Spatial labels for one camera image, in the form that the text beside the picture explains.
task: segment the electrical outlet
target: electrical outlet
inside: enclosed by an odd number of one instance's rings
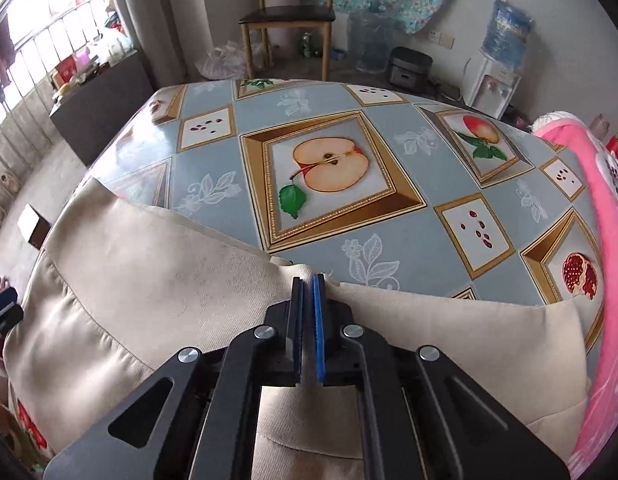
[[[441,32],[439,30],[430,30],[428,39],[431,43],[440,43]]]
[[[451,34],[440,34],[440,41],[438,42],[444,48],[451,50],[454,47],[455,38]]]

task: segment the table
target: table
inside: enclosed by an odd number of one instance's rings
[[[152,91],[140,54],[134,50],[74,89],[54,105],[49,118],[89,166]]]
[[[579,294],[594,377],[599,234],[562,146],[386,89],[222,81],[158,91],[89,175],[337,280],[522,305]]]

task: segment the green leaf illustration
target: green leaf illustration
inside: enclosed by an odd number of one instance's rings
[[[278,193],[280,208],[290,214],[294,219],[298,218],[298,212],[307,201],[307,195],[295,184],[289,184]]]
[[[461,134],[460,132],[455,133],[458,137],[460,137],[464,142],[471,144],[472,146],[487,146],[487,144],[482,139],[478,139],[477,137],[469,137],[468,135]]]
[[[265,86],[273,85],[273,81],[270,79],[245,79],[241,86],[255,86],[262,90]]]
[[[473,150],[473,158],[493,158],[493,153],[491,153],[489,146],[478,146]]]
[[[502,150],[495,146],[489,146],[489,151],[493,156],[498,157],[499,159],[506,160],[506,155],[502,153]]]

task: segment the apple print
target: apple print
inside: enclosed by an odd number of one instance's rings
[[[491,123],[471,115],[464,116],[463,123],[474,137],[460,132],[455,132],[455,134],[464,140],[464,142],[475,147],[475,150],[473,150],[473,158],[496,157],[501,160],[506,160],[505,153],[497,146],[494,146],[494,144],[500,142],[500,134]]]
[[[598,291],[598,276],[591,261],[580,253],[571,253],[562,264],[562,280],[573,295],[582,293],[590,300]]]
[[[369,159],[350,139],[320,137],[305,140],[292,153],[300,169],[289,177],[292,181],[283,187],[278,198],[280,208],[298,218],[298,212],[307,201],[305,192],[293,180],[302,173],[305,184],[318,192],[337,192],[353,186],[369,168]]]

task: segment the red object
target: red object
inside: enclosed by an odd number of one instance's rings
[[[562,264],[562,278],[571,294],[582,293],[590,300],[598,291],[598,276],[591,262],[580,253],[571,253]]]
[[[487,121],[485,121],[484,119],[481,119],[479,117],[474,117],[471,115],[465,115],[463,117],[463,123],[464,123],[464,126],[469,128],[469,131],[472,134],[475,134],[475,130],[477,130],[480,126],[492,128],[492,126],[489,123],[487,123]]]
[[[606,148],[611,153],[615,153],[615,156],[618,159],[618,139],[617,139],[617,137],[611,137],[609,142],[606,144]]]
[[[36,446],[40,449],[47,449],[47,441],[45,437],[39,432],[36,424],[33,423],[29,413],[25,410],[25,407],[22,405],[20,400],[18,401],[18,419],[23,424],[24,428],[32,437],[33,442],[35,442]]]
[[[58,75],[63,80],[63,83],[69,83],[72,75],[78,71],[74,56],[65,57],[64,60],[56,65],[56,70],[58,70]]]

